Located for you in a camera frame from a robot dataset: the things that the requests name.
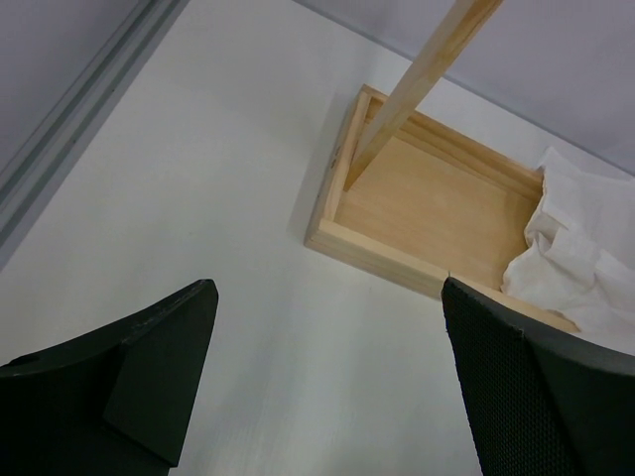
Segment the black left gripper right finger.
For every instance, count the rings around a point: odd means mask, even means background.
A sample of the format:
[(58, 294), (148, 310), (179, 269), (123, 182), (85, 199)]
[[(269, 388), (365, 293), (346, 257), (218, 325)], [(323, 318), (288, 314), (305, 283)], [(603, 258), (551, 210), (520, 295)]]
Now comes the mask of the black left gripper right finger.
[(633, 474), (633, 356), (454, 278), (444, 282), (442, 304), (483, 474)]

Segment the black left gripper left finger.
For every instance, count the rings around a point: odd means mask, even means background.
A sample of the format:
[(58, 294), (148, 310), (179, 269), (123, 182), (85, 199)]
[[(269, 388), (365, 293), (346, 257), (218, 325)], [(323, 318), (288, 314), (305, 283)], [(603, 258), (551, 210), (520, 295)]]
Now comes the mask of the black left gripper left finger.
[(218, 306), (199, 280), (1, 368), (4, 475), (166, 475), (178, 466)]

